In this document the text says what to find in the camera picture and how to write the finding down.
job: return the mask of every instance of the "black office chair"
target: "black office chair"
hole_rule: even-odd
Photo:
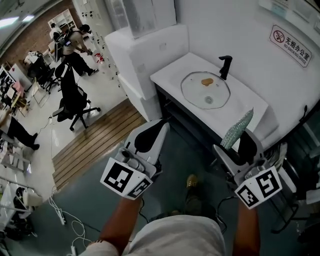
[[[46,65],[42,53],[39,52],[37,57],[35,63],[30,65],[27,75],[30,78],[36,78],[39,85],[50,94],[52,87],[59,85],[57,78],[53,78],[56,69]]]
[[[72,124],[70,126],[70,130],[74,131],[74,125],[78,119],[80,119],[85,128],[88,126],[85,123],[83,115],[92,111],[97,110],[101,111],[99,107],[93,107],[86,109],[87,103],[91,103],[90,100],[87,99],[87,94],[76,84],[75,76],[71,65],[66,62],[62,62],[57,70],[59,72],[59,77],[61,78],[61,91],[62,91],[62,99],[60,101],[59,109],[55,111],[52,116],[57,116],[57,121],[62,122],[66,119],[72,120]]]

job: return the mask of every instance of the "black faucet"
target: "black faucet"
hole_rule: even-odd
[[[220,60],[224,60],[224,64],[223,64],[223,67],[220,69],[220,74],[221,74],[221,78],[223,80],[227,80],[227,75],[228,75],[228,72],[229,72],[229,69],[230,69],[230,65],[231,65],[231,62],[232,62],[232,57],[229,56],[229,55],[226,55],[226,56],[222,56],[222,57],[219,57]]]

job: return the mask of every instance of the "fluorescent light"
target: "fluorescent light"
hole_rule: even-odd
[[[13,24],[19,17],[0,19],[0,28]]]
[[[35,16],[33,16],[33,15],[28,15],[28,16],[25,17],[22,21],[23,21],[23,22],[29,22],[29,21],[31,21],[34,17],[35,17]]]

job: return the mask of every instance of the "floor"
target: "floor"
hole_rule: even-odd
[[[81,132],[53,158],[56,188],[72,182],[146,120],[126,99]]]
[[[120,199],[116,193],[100,183],[109,157],[114,157],[116,152],[117,148],[111,150],[83,176],[78,177],[53,197],[60,208],[75,215],[86,225],[86,238],[92,241],[98,239],[99,231]],[[230,195],[225,181],[209,172],[200,156],[173,129],[166,137],[159,160],[163,173],[143,196],[145,206],[142,213],[148,219],[162,212],[182,208],[186,196],[186,179],[191,173],[198,176],[203,194],[214,207],[217,207],[221,199]],[[236,199],[224,202],[220,208],[220,215],[227,224],[227,230],[223,235],[227,256],[232,254],[237,209]],[[270,230],[277,217],[275,212],[267,202],[258,206],[258,211],[260,255],[302,255],[302,247],[297,243],[297,223],[292,221],[280,234],[271,234]],[[66,216],[66,225],[62,226],[55,210],[45,202],[30,216],[30,219],[38,237],[29,236],[20,242],[9,240],[7,245],[13,256],[63,256],[71,253],[71,243],[75,239],[71,217]],[[134,233],[136,234],[145,225],[146,221],[139,216]],[[78,254],[85,249],[80,240],[74,245]]]
[[[81,53],[81,56],[89,67],[97,68],[97,64],[91,56],[88,56],[86,53]],[[79,77],[78,74],[74,73],[74,77],[75,81],[77,81],[78,85],[87,93],[88,98],[92,101],[91,106],[101,108],[101,112],[93,112],[87,118],[87,125],[92,124],[127,98],[124,91],[118,87],[118,81],[110,80],[103,70],[93,76],[85,75]],[[54,111],[59,109],[61,98],[61,91],[58,92],[58,87],[54,87],[50,96],[46,96],[40,102],[40,106],[37,105],[34,99],[31,100],[31,110],[29,110],[26,117],[23,117],[20,113],[16,116],[18,121],[30,134],[39,133],[36,142],[40,144],[40,149],[33,152],[30,156],[30,172],[22,174],[19,171],[12,171],[0,166],[1,176],[34,187],[44,200],[49,198],[55,185],[52,176],[54,173],[52,158],[84,130],[81,121],[76,123],[74,132],[69,130],[72,123],[69,119],[57,122],[57,119],[53,118],[52,124],[49,123],[48,118]]]

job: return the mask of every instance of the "ceiling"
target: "ceiling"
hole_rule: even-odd
[[[0,56],[10,45],[15,36],[33,20],[22,23],[27,15],[42,14],[59,0],[0,0],[0,19],[19,17],[14,24],[0,28]]]

